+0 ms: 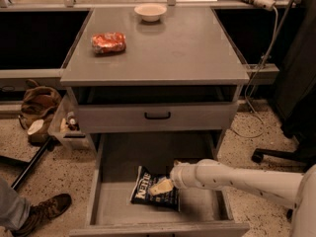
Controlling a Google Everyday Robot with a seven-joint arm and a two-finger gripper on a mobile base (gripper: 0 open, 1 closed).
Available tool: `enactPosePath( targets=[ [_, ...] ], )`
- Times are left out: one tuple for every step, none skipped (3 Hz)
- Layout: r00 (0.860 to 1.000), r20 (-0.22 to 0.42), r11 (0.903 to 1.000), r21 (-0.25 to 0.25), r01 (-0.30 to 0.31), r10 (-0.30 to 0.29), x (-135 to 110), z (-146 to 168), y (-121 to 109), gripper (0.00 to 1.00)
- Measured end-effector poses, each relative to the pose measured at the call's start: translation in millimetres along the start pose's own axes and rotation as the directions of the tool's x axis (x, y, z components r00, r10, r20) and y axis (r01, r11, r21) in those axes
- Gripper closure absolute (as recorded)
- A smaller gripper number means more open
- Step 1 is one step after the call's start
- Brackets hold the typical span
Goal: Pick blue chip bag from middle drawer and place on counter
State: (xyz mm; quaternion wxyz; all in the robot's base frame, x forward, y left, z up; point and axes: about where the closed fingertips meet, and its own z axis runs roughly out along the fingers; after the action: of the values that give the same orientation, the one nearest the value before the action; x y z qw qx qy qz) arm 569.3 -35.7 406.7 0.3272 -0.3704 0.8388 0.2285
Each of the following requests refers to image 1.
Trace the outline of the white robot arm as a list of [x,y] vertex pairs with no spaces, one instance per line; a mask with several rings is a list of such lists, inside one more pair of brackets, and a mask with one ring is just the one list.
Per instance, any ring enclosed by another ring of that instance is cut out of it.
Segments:
[[316,237],[316,166],[306,173],[233,168],[202,159],[195,164],[176,161],[169,178],[154,184],[153,196],[172,188],[222,190],[233,187],[293,210],[289,237]]

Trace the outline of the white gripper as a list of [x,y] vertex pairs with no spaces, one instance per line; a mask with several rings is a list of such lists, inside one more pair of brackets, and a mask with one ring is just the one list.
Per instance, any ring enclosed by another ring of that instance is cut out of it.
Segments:
[[170,178],[172,181],[170,179],[161,179],[157,184],[153,185],[149,189],[150,194],[152,196],[165,194],[170,192],[174,186],[177,189],[196,188],[198,186],[195,164],[174,160],[174,167],[170,172]]

